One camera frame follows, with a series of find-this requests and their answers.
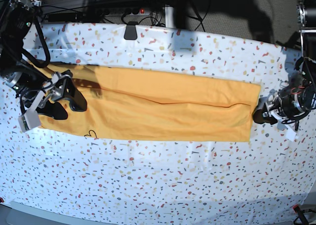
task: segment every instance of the yellow cloth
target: yellow cloth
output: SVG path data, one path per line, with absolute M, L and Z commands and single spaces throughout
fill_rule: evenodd
M 99 66 L 49 65 L 41 71 L 68 69 L 88 109 L 73 112 L 61 101 L 68 119 L 40 116 L 43 128 L 121 140 L 249 141 L 259 85 Z

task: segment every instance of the white tablecloth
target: white tablecloth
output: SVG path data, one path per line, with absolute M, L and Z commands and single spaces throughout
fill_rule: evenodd
M 284 86 L 300 53 L 222 35 L 125 25 L 44 25 L 52 61 L 144 68 Z M 35 28 L 24 40 L 44 58 Z M 299 140 L 253 124 L 249 143 L 91 139 L 21 133 L 15 93 L 0 94 L 0 197 L 77 218 L 124 225 L 268 224 L 294 220 L 315 182 L 315 113 Z

